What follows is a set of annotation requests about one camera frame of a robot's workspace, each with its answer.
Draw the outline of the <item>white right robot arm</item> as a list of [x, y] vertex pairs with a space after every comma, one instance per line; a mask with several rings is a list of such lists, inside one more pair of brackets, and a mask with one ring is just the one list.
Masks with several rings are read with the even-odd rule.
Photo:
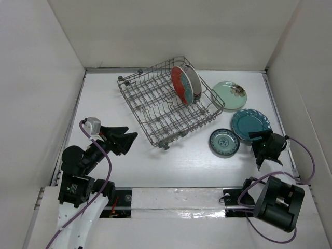
[[[292, 138], [272, 130], [250, 132], [252, 149], [258, 169], [265, 160], [281, 164], [278, 159]], [[247, 178], [241, 189], [227, 190], [219, 199], [220, 203], [238, 206], [236, 213], [250, 213], [257, 219], [285, 232], [295, 230], [305, 192], [302, 188], [287, 184], [273, 172], [259, 179]]]

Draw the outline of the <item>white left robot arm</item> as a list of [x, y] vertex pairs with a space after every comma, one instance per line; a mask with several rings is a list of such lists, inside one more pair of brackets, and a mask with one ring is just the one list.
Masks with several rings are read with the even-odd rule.
[[112, 162], [108, 154], [125, 155], [138, 136], [128, 127], [94, 128], [84, 120], [79, 127], [91, 144], [85, 150], [71, 145], [62, 153], [57, 230], [47, 248], [87, 247], [104, 208], [118, 202], [115, 183], [110, 181]]

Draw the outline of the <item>light green floral plate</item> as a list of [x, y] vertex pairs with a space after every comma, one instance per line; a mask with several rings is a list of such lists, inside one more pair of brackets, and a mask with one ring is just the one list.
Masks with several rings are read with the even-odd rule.
[[231, 81], [217, 83], [212, 89], [212, 100], [218, 108], [239, 109], [247, 102], [245, 89]]

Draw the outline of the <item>small blue patterned plate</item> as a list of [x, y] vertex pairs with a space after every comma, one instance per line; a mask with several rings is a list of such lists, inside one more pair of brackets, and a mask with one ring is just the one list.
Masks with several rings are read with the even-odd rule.
[[232, 156], [240, 147], [238, 136], [229, 129], [217, 129], [209, 137], [212, 150], [221, 156]]

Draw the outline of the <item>red teal floral plate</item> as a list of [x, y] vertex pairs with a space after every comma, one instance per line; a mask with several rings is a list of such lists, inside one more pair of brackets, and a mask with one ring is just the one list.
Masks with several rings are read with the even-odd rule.
[[171, 69], [171, 80], [180, 100], [186, 105], [191, 105], [194, 101], [193, 89], [185, 71], [179, 66], [174, 66]]

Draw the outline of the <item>dark teal scalloped plate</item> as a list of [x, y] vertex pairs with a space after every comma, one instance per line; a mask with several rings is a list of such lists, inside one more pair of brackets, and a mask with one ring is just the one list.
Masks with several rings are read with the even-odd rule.
[[263, 113], [255, 109], [242, 109], [233, 115], [231, 128], [241, 140], [252, 142], [249, 133], [271, 130], [271, 123]]

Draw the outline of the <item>white green rimmed plate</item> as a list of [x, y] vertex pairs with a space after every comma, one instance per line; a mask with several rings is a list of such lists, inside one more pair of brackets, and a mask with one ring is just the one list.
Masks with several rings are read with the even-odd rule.
[[187, 74], [188, 78], [190, 79], [193, 90], [193, 98], [195, 101], [197, 101], [201, 98], [202, 94], [200, 77], [197, 71], [189, 64], [185, 64], [184, 71]]

